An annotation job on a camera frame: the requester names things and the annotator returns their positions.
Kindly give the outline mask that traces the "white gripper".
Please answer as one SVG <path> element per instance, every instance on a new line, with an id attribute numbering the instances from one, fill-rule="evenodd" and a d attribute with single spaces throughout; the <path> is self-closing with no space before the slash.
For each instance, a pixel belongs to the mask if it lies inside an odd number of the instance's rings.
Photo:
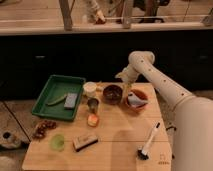
<path id="1" fill-rule="evenodd" d="M 121 72 L 115 75 L 125 84 L 133 84 L 138 79 L 139 73 L 131 66 L 125 67 Z"/>

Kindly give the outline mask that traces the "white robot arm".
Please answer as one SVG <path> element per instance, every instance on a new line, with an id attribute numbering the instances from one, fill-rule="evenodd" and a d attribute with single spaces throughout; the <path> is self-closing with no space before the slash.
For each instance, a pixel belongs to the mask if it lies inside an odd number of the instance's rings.
<path id="1" fill-rule="evenodd" d="M 213 100 L 198 97 L 153 66 L 151 51 L 133 51 L 116 75 L 133 84 L 142 74 L 175 113 L 171 171 L 213 171 Z"/>

